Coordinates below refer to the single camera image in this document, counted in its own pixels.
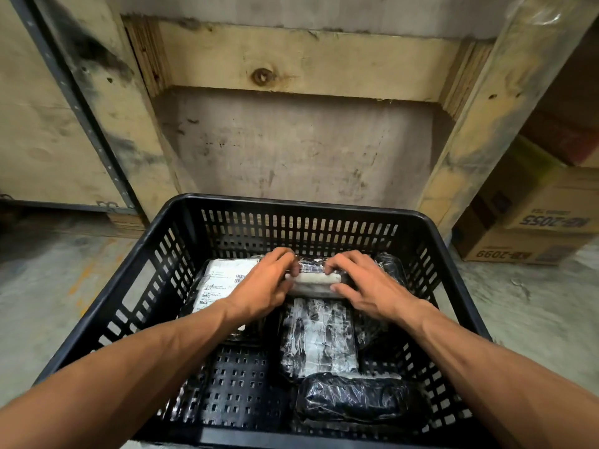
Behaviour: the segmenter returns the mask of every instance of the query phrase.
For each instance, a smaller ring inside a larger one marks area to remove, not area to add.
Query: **perforated basket wall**
[[[323,257],[350,249],[372,255],[387,251],[401,259],[414,295],[437,305],[433,291],[443,283],[460,324],[488,337],[436,229],[419,213],[186,195],[172,200],[154,220],[38,381],[125,335],[175,319],[206,259],[248,257],[276,246]],[[371,372],[397,372],[425,385],[434,418],[406,441],[453,447],[483,440],[491,444],[486,430],[435,364],[407,334],[401,334],[385,359],[363,359],[362,367]],[[290,427],[292,392],[279,381],[269,350],[218,347],[197,377],[182,385],[137,438],[196,445],[210,444],[216,438],[212,443],[255,445],[264,432],[273,432],[268,434],[269,441],[280,439],[286,447],[303,445],[305,436]],[[357,433],[309,433],[310,438],[359,440],[355,444],[387,439]]]

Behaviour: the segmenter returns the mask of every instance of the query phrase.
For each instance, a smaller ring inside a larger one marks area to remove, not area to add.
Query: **person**
[[[326,261],[357,290],[334,291],[370,316],[395,322],[428,353],[473,414],[506,448],[597,445],[599,399],[539,364],[464,329],[418,299],[359,251]],[[299,272],[295,254],[268,253],[226,298],[103,347],[0,410],[0,447],[118,448],[196,372],[235,328],[283,303]]]

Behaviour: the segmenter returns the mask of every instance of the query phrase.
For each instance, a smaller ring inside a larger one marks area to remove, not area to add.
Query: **person's left hand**
[[[281,279],[287,271],[297,277],[299,265],[291,249],[277,247],[252,268],[227,299],[247,312],[248,321],[264,317],[283,303],[294,282]]]

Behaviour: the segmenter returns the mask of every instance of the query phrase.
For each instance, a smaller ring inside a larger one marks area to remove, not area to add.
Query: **concrete floor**
[[[0,234],[0,405],[32,384],[134,242]],[[599,243],[558,268],[454,258],[499,344],[599,394]],[[451,315],[443,290],[436,294]]]

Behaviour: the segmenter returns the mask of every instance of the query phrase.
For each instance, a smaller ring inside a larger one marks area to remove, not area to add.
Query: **black plastic basket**
[[[401,259],[414,295],[437,305],[433,290],[443,284],[460,324],[490,339],[436,227],[421,213],[187,194],[164,206],[36,383],[124,335],[175,319],[206,259],[248,257],[276,246],[324,257],[350,249],[387,251]],[[365,369],[414,377],[429,392],[432,423],[401,440],[405,447],[495,446],[430,358],[404,337],[391,358],[361,362]],[[221,345],[207,360],[201,384],[182,387],[135,438],[286,449],[397,443],[377,435],[291,430],[290,393],[273,380],[273,369],[268,348]]]

